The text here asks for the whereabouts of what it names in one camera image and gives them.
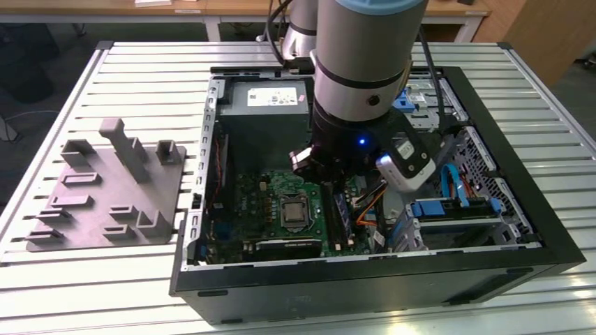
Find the cable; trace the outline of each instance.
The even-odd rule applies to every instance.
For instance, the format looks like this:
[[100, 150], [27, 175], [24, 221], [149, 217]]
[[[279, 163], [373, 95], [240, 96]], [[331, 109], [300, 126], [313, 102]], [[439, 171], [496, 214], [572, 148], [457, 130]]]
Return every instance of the cable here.
[[468, 180], [465, 178], [461, 178], [461, 181], [464, 182], [465, 189], [469, 192], [468, 197], [477, 197], [477, 192], [476, 192], [475, 188], [471, 186]]
[[12, 119], [16, 119], [17, 117], [21, 117], [23, 115], [29, 115], [29, 114], [39, 114], [39, 113], [55, 113], [55, 114], [60, 114], [60, 112], [55, 111], [55, 110], [36, 110], [33, 112], [24, 112], [20, 113], [17, 115], [13, 115], [12, 117], [7, 117], [4, 120], [9, 121]]
[[360, 221], [357, 225], [371, 225], [372, 227], [376, 227], [376, 223], [372, 221]]
[[[383, 195], [379, 198], [379, 201], [375, 203], [375, 214], [376, 214], [376, 223], [377, 223], [377, 232], [381, 234], [383, 237], [388, 235], [388, 224], [384, 219], [384, 207], [383, 207]], [[375, 253], [380, 253], [385, 251], [387, 244], [380, 244], [379, 247], [375, 248]]]
[[[449, 190], [449, 176], [453, 180], [453, 196]], [[461, 207], [468, 207], [468, 197], [465, 196], [465, 187], [461, 179], [459, 178], [459, 171], [453, 164], [445, 164], [440, 169], [440, 190], [444, 198], [459, 198]]]
[[11, 137], [8, 135], [8, 121], [11, 121], [12, 119], [16, 119], [17, 117], [21, 117], [24, 115], [39, 114], [39, 113], [55, 113], [55, 114], [59, 114], [60, 112], [56, 112], [55, 110], [36, 110], [36, 111], [32, 111], [32, 112], [23, 112], [23, 113], [20, 113], [17, 115], [13, 115], [12, 117], [4, 118], [4, 134], [7, 134], [7, 142], [8, 143], [15, 143], [16, 139], [17, 139], [17, 136], [16, 136], [15, 139], [11, 140]]
[[273, 13], [269, 15], [267, 22], [264, 24], [264, 32], [267, 39], [269, 40], [271, 49], [273, 51], [273, 56], [276, 57], [279, 63], [281, 65], [285, 65], [285, 60], [283, 58], [281, 52], [277, 50], [276, 43], [273, 39], [271, 38], [271, 24], [273, 23], [273, 20], [276, 19], [277, 15], [285, 10], [292, 0], [285, 0], [283, 4], [276, 8]]
[[277, 26], [277, 40], [280, 40], [280, 38], [281, 38], [281, 29], [283, 29], [283, 27], [284, 27], [284, 25], [285, 25], [285, 9], [287, 9], [287, 8], [283, 9], [283, 12], [281, 12], [281, 19], [280, 19], [280, 25]]
[[424, 50], [424, 57], [427, 59], [428, 70], [431, 71], [432, 84], [437, 95], [437, 109], [439, 109], [439, 130], [441, 131], [441, 125], [445, 125], [445, 105], [443, 101], [443, 89], [440, 88], [437, 70], [435, 69], [435, 62], [432, 61], [431, 48], [428, 47], [427, 36], [424, 35], [424, 29], [419, 29], [419, 40], [421, 43], [421, 49]]
[[217, 187], [215, 188], [212, 201], [208, 204], [207, 210], [211, 210], [221, 188], [221, 160], [220, 160], [220, 141], [215, 140], [215, 160], [217, 162]]
[[379, 192], [379, 194], [375, 196], [375, 199], [372, 199], [369, 205], [365, 207], [363, 213], [361, 213], [360, 216], [357, 217], [357, 220], [356, 220], [356, 224], [357, 224], [357, 225], [361, 225], [360, 222], [364, 222], [365, 224], [372, 224], [371, 221], [363, 221], [363, 218], [364, 218], [365, 214], [368, 213], [368, 211], [371, 210], [371, 208], [372, 208], [372, 206], [375, 205], [375, 203], [377, 202], [377, 200], [381, 198], [381, 196], [383, 196], [383, 194], [384, 194], [384, 192], [385, 192], [387, 190], [388, 190], [387, 187], [383, 188], [383, 190], [381, 190], [381, 191]]
[[[269, 0], [269, 11], [267, 12], [267, 19], [269, 19], [272, 10], [273, 10], [273, 0]], [[261, 40], [259, 40], [260, 37], [263, 37], [263, 40], [267, 38], [267, 21], [264, 22], [263, 35], [257, 36], [257, 42], [261, 42]]]
[[356, 199], [355, 204], [360, 204], [371, 195], [379, 192], [379, 190], [388, 185], [387, 180], [380, 178], [380, 180], [375, 183], [372, 188]]

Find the power supply label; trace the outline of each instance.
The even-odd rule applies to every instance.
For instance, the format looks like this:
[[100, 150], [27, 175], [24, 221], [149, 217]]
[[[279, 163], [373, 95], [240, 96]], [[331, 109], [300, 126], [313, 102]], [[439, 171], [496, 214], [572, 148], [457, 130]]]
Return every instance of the power supply label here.
[[295, 87], [260, 87], [248, 90], [249, 107], [293, 106], [299, 104]]

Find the black ring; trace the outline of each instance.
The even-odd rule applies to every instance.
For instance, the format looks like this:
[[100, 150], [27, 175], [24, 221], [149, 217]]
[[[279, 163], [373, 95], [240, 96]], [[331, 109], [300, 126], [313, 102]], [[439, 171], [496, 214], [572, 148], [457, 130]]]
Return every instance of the black ring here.
[[357, 80], [345, 79], [336, 75], [332, 71], [329, 71], [325, 66], [323, 66], [319, 57], [316, 58], [316, 67], [320, 68], [320, 70], [331, 80], [347, 87], [352, 87], [353, 89], [380, 89], [381, 87], [393, 84], [400, 79], [403, 74], [401, 70], [393, 77], [389, 77], [388, 79], [383, 79], [376, 82], [360, 82]]
[[296, 30], [300, 34], [307, 35], [307, 36], [316, 36], [316, 30], [309, 30], [309, 29], [304, 29], [300, 28], [299, 26], [296, 26], [293, 23], [289, 22], [289, 26], [293, 30]]

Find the white table leg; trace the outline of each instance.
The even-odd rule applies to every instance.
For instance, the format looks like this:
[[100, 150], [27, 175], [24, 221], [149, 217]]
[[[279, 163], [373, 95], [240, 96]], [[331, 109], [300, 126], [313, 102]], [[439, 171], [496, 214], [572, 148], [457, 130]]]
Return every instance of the white table leg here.
[[205, 16], [207, 38], [209, 42], [221, 42], [219, 16]]
[[481, 16], [471, 16], [467, 18], [464, 25], [459, 29], [459, 33], [456, 36], [456, 43], [468, 43], [475, 38], [477, 27], [483, 22]]
[[19, 134], [5, 122], [7, 121], [0, 117], [0, 140], [12, 142]]

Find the wooden desk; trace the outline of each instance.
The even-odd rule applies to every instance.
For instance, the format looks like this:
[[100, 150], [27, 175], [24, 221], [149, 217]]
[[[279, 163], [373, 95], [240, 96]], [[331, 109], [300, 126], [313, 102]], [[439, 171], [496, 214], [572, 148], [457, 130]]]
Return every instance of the wooden desk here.
[[[143, 8], [135, 7], [135, 0], [0, 0], [0, 22], [199, 22], [207, 26], [208, 39], [217, 42], [221, 22], [264, 22], [268, 9], [269, 0], [175, 0], [169, 6]], [[431, 0], [423, 23], [460, 24], [456, 42], [469, 42], [489, 13], [481, 0], [472, 6], [456, 0]]]
[[135, 0], [0, 0], [3, 23], [203, 23], [207, 1], [135, 7]]
[[135, 7], [135, 0], [0, 0], [0, 14], [15, 15], [192, 15], [207, 1], [173, 1], [169, 6]]
[[[268, 11], [269, 0], [207, 0], [207, 15], [267, 15]], [[425, 16], [484, 17], [489, 13], [489, 7], [481, 0], [476, 0], [472, 6], [456, 0], [429, 0]]]
[[[223, 22], [265, 22], [267, 20], [269, 0], [205, 1], [205, 25], [211, 41], [220, 41], [217, 24]], [[461, 25], [455, 42], [471, 42], [483, 18], [489, 14], [491, 9], [481, 0], [476, 0], [472, 6], [459, 3], [456, 0], [429, 0], [423, 23]]]

